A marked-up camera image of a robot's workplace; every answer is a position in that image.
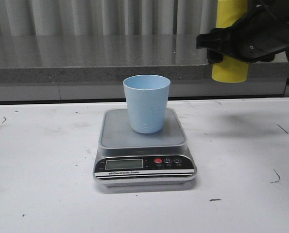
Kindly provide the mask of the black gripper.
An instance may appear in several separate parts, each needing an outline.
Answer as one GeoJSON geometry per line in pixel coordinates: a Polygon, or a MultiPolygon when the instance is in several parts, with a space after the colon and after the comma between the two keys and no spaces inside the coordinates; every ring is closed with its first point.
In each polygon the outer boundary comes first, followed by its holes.
{"type": "Polygon", "coordinates": [[[206,49],[209,64],[221,63],[224,55],[251,63],[288,48],[289,4],[249,4],[232,26],[196,37],[196,49],[206,49]]]}

